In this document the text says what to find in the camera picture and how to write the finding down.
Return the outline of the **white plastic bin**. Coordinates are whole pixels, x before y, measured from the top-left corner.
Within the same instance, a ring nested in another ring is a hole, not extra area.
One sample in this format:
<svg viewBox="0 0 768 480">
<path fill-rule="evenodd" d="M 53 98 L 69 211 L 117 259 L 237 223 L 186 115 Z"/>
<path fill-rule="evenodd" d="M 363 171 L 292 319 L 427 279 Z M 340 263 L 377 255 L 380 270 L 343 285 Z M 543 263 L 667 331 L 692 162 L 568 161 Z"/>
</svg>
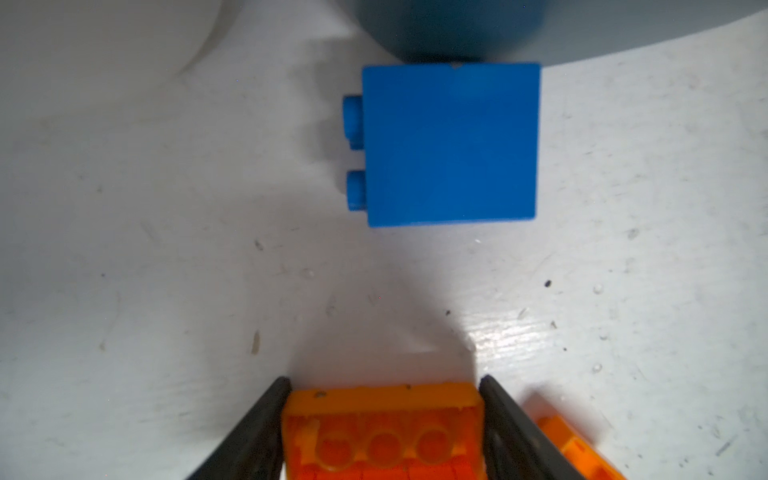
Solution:
<svg viewBox="0 0 768 480">
<path fill-rule="evenodd" d="M 218 1 L 4 1 L 1 106 L 111 100 L 180 71 L 203 46 Z"/>
</svg>

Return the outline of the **blue lego brick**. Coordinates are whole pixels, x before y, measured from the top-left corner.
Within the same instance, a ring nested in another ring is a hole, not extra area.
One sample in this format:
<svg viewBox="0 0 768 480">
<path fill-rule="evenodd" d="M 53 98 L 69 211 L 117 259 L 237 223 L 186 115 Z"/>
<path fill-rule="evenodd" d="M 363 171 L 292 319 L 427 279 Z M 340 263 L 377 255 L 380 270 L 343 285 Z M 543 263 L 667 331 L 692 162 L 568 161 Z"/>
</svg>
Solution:
<svg viewBox="0 0 768 480">
<path fill-rule="evenodd" d="M 531 220 L 542 68 L 536 63 L 367 66 L 344 97 L 364 155 L 347 205 L 372 228 Z"/>
</svg>

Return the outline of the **dark teal plastic bin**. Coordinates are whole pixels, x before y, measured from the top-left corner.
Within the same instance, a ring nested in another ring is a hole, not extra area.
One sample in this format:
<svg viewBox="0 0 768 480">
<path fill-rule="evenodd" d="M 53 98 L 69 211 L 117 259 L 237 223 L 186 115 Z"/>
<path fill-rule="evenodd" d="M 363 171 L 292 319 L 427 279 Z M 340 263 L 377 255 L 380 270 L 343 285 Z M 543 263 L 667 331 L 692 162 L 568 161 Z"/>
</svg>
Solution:
<svg viewBox="0 0 768 480">
<path fill-rule="evenodd" d="M 544 66 L 640 48 L 719 27 L 764 1 L 342 1 L 405 62 L 506 61 Z"/>
</svg>

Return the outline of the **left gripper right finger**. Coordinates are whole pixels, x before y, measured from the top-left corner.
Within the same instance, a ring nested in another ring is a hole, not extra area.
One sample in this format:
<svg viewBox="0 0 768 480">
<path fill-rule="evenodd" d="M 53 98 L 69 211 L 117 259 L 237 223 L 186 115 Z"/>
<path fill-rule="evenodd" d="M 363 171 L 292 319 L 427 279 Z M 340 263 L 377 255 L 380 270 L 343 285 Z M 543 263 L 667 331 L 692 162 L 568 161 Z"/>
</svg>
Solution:
<svg viewBox="0 0 768 480">
<path fill-rule="evenodd" d="M 583 480 L 491 375 L 479 383 L 484 401 L 483 455 L 490 480 Z"/>
</svg>

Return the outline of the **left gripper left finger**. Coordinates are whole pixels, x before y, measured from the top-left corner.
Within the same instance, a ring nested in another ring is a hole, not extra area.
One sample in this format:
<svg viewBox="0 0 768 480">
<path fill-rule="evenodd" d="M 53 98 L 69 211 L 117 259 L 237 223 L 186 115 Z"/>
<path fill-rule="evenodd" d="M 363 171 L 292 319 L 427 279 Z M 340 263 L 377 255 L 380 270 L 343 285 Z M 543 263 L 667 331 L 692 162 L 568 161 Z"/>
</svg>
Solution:
<svg viewBox="0 0 768 480">
<path fill-rule="evenodd" d="M 279 479 L 284 463 L 281 413 L 291 391 L 290 380 L 278 377 L 188 479 Z"/>
</svg>

